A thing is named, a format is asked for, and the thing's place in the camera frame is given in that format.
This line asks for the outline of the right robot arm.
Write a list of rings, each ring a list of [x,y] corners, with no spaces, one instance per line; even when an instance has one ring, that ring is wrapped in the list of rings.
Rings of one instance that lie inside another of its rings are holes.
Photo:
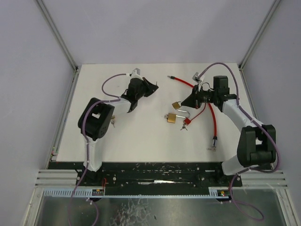
[[[241,108],[237,95],[230,93],[227,76],[214,76],[212,89],[203,90],[201,85],[195,85],[181,105],[197,109],[204,103],[215,105],[240,131],[237,154],[222,163],[224,175],[235,175],[252,167],[258,169],[276,161],[276,129],[253,119]]]

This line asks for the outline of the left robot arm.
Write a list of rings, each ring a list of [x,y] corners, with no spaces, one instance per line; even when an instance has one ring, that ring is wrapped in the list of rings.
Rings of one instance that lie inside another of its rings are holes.
[[[85,141],[84,165],[89,171],[96,172],[102,165],[100,143],[112,117],[132,112],[142,97],[149,97],[157,89],[158,85],[150,83],[146,78],[134,77],[121,96],[113,100],[90,99],[78,121]]]

